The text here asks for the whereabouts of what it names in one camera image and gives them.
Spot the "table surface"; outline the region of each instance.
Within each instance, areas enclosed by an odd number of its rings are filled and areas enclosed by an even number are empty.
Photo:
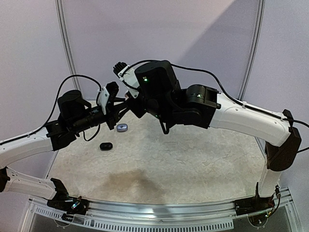
[[[81,136],[60,150],[49,178],[62,180],[71,196],[115,202],[201,203],[254,195],[265,162],[254,137],[183,125],[164,135],[155,117],[138,119],[131,112],[119,123],[127,123],[128,131],[102,125],[91,142]],[[101,151],[103,142],[113,149]]]

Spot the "white arm segment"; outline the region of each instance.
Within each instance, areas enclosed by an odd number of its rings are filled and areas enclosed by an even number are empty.
[[[282,172],[275,172],[267,169],[265,162],[261,179],[259,181],[258,192],[260,197],[270,197],[274,194],[275,186],[277,185]]]
[[[210,127],[229,129],[252,135],[264,139],[274,146],[281,146],[290,135],[288,121],[247,109],[231,101],[224,93],[217,95],[217,103],[221,104],[221,108],[216,109]],[[282,113],[268,112],[286,118]]]
[[[40,179],[22,174],[11,168],[6,169],[10,180],[6,183],[4,191],[20,192],[51,200],[55,194],[55,185],[51,180]]]
[[[47,138],[47,133],[48,131],[44,127],[36,134],[0,145],[0,169],[20,159],[38,153],[52,151],[52,142],[50,138]]]
[[[120,79],[121,82],[123,82],[123,80],[130,86],[134,87],[134,88],[138,88],[140,86],[136,75],[134,73],[134,69],[131,68],[129,69],[125,74],[124,77],[121,77],[122,73],[128,68],[130,67],[129,65],[127,65],[124,69],[122,69],[119,73],[118,73],[118,77]],[[132,95],[133,98],[137,98],[137,96],[139,95],[139,92],[131,89],[130,87],[126,86],[127,89],[129,90],[130,94]]]

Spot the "white robotic arm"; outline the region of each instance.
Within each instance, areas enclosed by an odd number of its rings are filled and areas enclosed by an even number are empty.
[[[301,142],[297,129],[284,120],[291,118],[289,112],[274,113],[255,107],[278,116],[273,117],[248,109],[252,105],[246,102],[236,104],[225,94],[202,85],[180,89],[168,61],[156,61],[127,72],[128,68],[124,63],[114,67],[114,72],[129,90],[126,101],[116,97],[118,85],[115,82],[100,91],[98,105],[93,108],[78,90],[71,90],[58,99],[58,120],[47,123],[35,134],[1,141],[0,192],[15,191],[43,197],[50,207],[85,214],[87,200],[70,197],[60,180],[28,176],[7,165],[34,154],[62,149],[80,132],[101,123],[106,122],[112,130],[131,110],[138,118],[147,112],[157,117],[165,134],[175,124],[184,124],[229,129],[264,139],[268,154],[257,197],[272,200],[280,174],[292,165]],[[269,207],[263,203],[254,204],[256,207],[252,208],[256,211]]]

